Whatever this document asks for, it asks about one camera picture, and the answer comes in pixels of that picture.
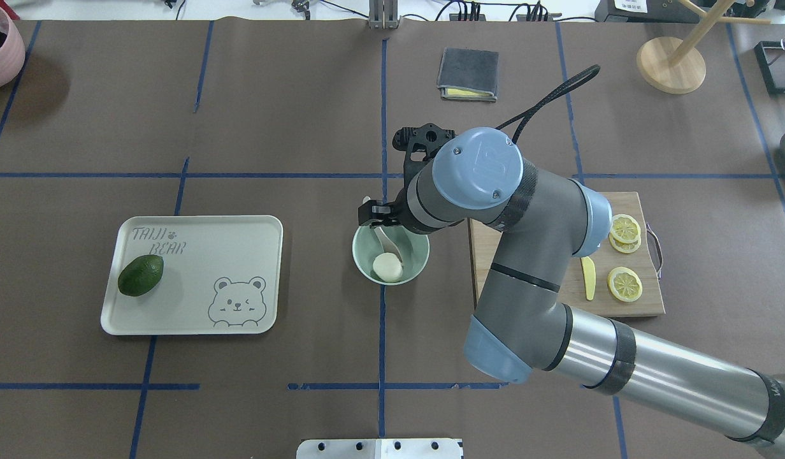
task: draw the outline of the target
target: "gray towel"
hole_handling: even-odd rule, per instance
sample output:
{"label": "gray towel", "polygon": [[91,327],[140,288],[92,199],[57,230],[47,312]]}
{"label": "gray towel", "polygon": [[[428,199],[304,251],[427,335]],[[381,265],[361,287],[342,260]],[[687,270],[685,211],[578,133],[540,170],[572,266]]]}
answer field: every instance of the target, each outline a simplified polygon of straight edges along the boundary
{"label": "gray towel", "polygon": [[[497,101],[498,55],[491,50],[446,48],[441,58],[437,87],[445,99]],[[451,94],[447,89],[476,94]]]}

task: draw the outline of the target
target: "table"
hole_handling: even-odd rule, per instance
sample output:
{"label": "table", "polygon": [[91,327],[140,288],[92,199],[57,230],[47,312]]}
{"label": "table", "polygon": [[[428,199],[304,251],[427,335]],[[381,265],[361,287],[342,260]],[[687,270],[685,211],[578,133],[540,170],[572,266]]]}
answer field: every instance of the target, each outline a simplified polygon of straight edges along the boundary
{"label": "table", "polygon": [[[21,22],[0,89],[0,458],[293,457],[303,439],[462,438],[466,457],[757,454],[575,381],[504,386],[463,358],[468,230],[430,237],[397,288],[352,264],[356,207],[401,188],[396,129],[494,126],[590,64],[600,75],[521,137],[541,168],[638,191],[663,244],[667,315],[640,330],[785,373],[785,99],[719,26],[707,81],[670,96],[635,70],[664,24]],[[444,47],[500,52],[500,100],[441,101]],[[112,337],[99,326],[133,215],[270,214],[278,320],[259,336]]]}

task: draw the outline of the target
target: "blue tape line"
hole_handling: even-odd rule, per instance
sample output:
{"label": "blue tape line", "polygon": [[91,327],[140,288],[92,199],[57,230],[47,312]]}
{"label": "blue tape line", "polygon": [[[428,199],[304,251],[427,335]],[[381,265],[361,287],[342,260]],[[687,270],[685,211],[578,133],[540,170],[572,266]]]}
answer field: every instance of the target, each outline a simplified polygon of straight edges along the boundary
{"label": "blue tape line", "polygon": [[[380,179],[376,173],[248,173],[248,172],[192,172],[186,178],[195,179]],[[391,179],[404,178],[404,174],[387,174]],[[131,178],[131,179],[179,179],[183,174],[176,172],[0,172],[0,178]]]}
{"label": "blue tape line", "polygon": [[146,356],[146,367],[143,372],[143,383],[140,385],[140,400],[138,401],[138,413],[135,417],[135,430],[133,431],[133,444],[129,448],[129,459],[135,459],[137,455],[137,442],[140,438],[140,427],[143,424],[143,412],[146,409],[146,394],[148,392],[148,378],[152,374],[152,362],[154,361],[154,347],[157,345],[157,336],[153,336],[148,342],[148,355]]}
{"label": "blue tape line", "polygon": [[62,179],[85,179],[85,178],[112,178],[112,179],[176,179],[180,174],[174,172],[0,172],[0,178],[62,178]]}
{"label": "blue tape line", "polygon": [[13,100],[16,99],[16,92],[19,90],[19,84],[22,82],[22,76],[25,75],[27,63],[29,60],[31,60],[31,52],[33,52],[35,39],[38,37],[38,29],[41,29],[41,21],[37,21],[35,29],[33,29],[33,37],[31,38],[31,42],[27,45],[27,50],[25,51],[25,63],[23,63],[22,69],[19,70],[19,75],[16,76],[16,82],[13,84],[13,90],[10,91],[10,97],[8,97],[8,104],[4,107],[2,120],[0,121],[0,138],[2,138],[2,130],[4,129],[4,125],[6,122],[8,122],[8,114],[10,113],[10,108],[13,107]]}
{"label": "blue tape line", "polygon": [[207,178],[238,178],[238,179],[380,179],[383,174],[377,173],[306,173],[306,172],[192,172],[186,177],[207,179]]}
{"label": "blue tape line", "polygon": [[507,382],[388,382],[385,384],[389,390],[447,390],[447,389],[473,389],[497,390],[508,386]]}
{"label": "blue tape line", "polygon": [[180,206],[183,205],[183,188],[186,185],[186,172],[189,171],[189,158],[183,162],[183,172],[180,172],[180,186],[177,187],[177,201],[175,203],[175,215],[180,215]]}
{"label": "blue tape line", "polygon": [[376,382],[304,382],[288,384],[288,390],[378,390]]}
{"label": "blue tape line", "polygon": [[772,174],[584,174],[589,179],[774,179]]}
{"label": "blue tape line", "polygon": [[747,79],[744,78],[744,71],[741,67],[741,61],[738,59],[738,52],[737,52],[737,45],[735,44],[735,37],[733,37],[733,28],[731,28],[731,24],[727,23],[727,37],[730,39],[730,48],[731,52],[733,52],[733,58],[735,60],[735,67],[738,71],[738,77],[741,79],[741,87],[744,90],[744,96],[747,97],[747,104],[750,108],[750,113],[752,115],[752,119],[754,121],[754,127],[758,130],[758,138],[760,139],[761,148],[763,148],[763,155],[766,156],[766,162],[769,165],[769,171],[772,172],[772,180],[775,182],[775,189],[777,190],[777,195],[781,199],[781,205],[783,207],[783,215],[785,215],[785,195],[783,195],[783,188],[781,186],[781,181],[777,175],[777,168],[775,166],[774,161],[772,160],[772,155],[769,151],[769,147],[766,143],[766,137],[763,136],[763,129],[760,125],[760,118],[758,117],[757,111],[754,109],[754,103],[752,102],[752,96],[749,91],[749,87],[747,86]]}
{"label": "blue tape line", "polygon": [[203,64],[200,66],[200,79],[197,82],[197,99],[194,101],[194,113],[200,108],[200,96],[203,95],[203,82],[206,79],[206,64],[208,64],[208,50],[212,47],[212,33],[214,32],[214,21],[208,21],[208,32],[206,33],[206,50],[203,52]]}
{"label": "blue tape line", "polygon": [[622,422],[622,407],[619,406],[619,397],[614,395],[614,418],[616,418],[616,431],[619,434],[619,454],[622,459],[628,459],[628,444],[625,443],[625,426]]}
{"label": "blue tape line", "polygon": [[[559,28],[559,23],[554,23],[556,30],[556,48],[559,50],[559,67],[562,69],[562,81],[568,80],[568,70],[565,69],[565,51],[562,45],[562,30]],[[582,173],[582,157],[579,155],[579,140],[577,133],[573,128],[573,105],[571,104],[571,94],[565,95],[565,104],[568,107],[568,127],[571,130],[571,142],[573,143],[574,160],[577,163],[577,178],[579,183],[585,185],[585,175]]]}
{"label": "blue tape line", "polygon": [[[497,390],[508,386],[507,382],[386,382],[384,391],[387,390]],[[302,384],[288,384],[288,390],[378,390],[380,385],[376,382],[304,382]]]}
{"label": "blue tape line", "polygon": [[387,201],[387,39],[381,41],[381,195],[384,203]]}
{"label": "blue tape line", "polygon": [[[140,390],[142,384],[113,382],[0,382],[0,390]],[[149,390],[200,390],[200,384],[150,384]]]}
{"label": "blue tape line", "polygon": [[[381,40],[381,196],[387,201],[387,40]],[[387,290],[378,290],[378,437],[387,435],[384,404],[386,403],[387,371]]]}
{"label": "blue tape line", "polygon": [[378,316],[378,437],[383,439],[386,435],[384,426],[384,403],[386,399],[385,391],[387,389],[387,288],[384,285],[380,287],[380,313]]}
{"label": "blue tape line", "polygon": [[149,384],[149,390],[200,390],[200,384],[174,384],[174,383],[160,383]]}

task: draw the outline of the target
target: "pink pot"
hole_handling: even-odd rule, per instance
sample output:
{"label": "pink pot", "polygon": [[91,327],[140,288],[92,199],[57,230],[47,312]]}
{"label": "pink pot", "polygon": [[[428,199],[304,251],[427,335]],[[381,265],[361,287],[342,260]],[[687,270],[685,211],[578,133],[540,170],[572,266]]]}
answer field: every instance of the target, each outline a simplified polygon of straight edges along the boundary
{"label": "pink pot", "polygon": [[25,63],[25,43],[22,41],[22,35],[19,35],[16,24],[10,20],[8,13],[0,8],[0,30],[2,32],[4,32],[3,24],[8,24],[8,39],[0,48],[0,87],[16,78]]}

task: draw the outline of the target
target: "power strip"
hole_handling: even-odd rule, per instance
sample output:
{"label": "power strip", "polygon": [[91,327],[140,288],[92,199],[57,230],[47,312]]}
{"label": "power strip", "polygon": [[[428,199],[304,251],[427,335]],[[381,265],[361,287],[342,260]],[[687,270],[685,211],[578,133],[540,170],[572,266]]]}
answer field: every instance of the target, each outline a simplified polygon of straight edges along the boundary
{"label": "power strip", "polygon": [[463,459],[460,439],[330,439],[303,441],[296,459]]}
{"label": "power strip", "polygon": [[[526,21],[529,15],[517,15],[517,22],[529,22]],[[553,18],[562,17],[562,13],[548,13],[548,21],[550,22]]]}
{"label": "power strip", "polygon": [[476,18],[476,20],[472,20],[471,18],[469,18],[469,20],[462,20],[460,18],[460,14],[450,13],[449,20],[457,20],[459,22],[474,22],[476,20],[486,20],[486,15],[480,14],[480,18]]}

